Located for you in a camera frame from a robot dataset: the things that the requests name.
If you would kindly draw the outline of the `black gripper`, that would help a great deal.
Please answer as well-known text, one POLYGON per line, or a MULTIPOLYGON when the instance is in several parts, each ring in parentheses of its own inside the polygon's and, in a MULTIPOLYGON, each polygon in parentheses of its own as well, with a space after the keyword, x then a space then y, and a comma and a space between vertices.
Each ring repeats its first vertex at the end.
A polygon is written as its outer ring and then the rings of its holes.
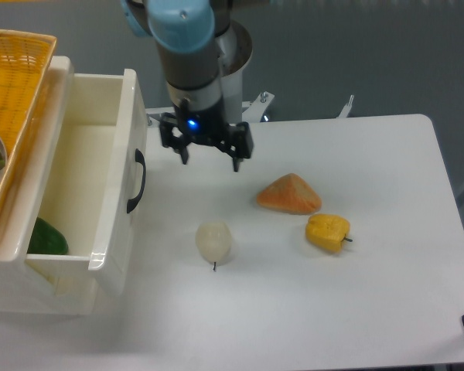
POLYGON ((159 132, 164 148, 171 148, 186 165, 191 143, 218 148, 232 159, 234 172, 253 151, 250 125, 246 121, 228 124, 225 120, 223 93, 220 83, 184 90, 169 85, 175 114, 161 116, 159 132))

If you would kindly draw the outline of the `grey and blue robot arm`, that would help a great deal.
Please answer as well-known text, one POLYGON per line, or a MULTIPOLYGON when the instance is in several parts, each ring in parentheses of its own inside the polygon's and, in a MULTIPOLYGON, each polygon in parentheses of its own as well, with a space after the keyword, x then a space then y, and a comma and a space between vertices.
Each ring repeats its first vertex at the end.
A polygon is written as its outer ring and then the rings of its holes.
POLYGON ((243 73, 249 32, 231 19, 246 1, 123 1, 128 24, 155 40, 173 111, 159 119, 162 146, 189 159, 191 144, 229 155, 237 171, 254 142, 244 120, 243 73))

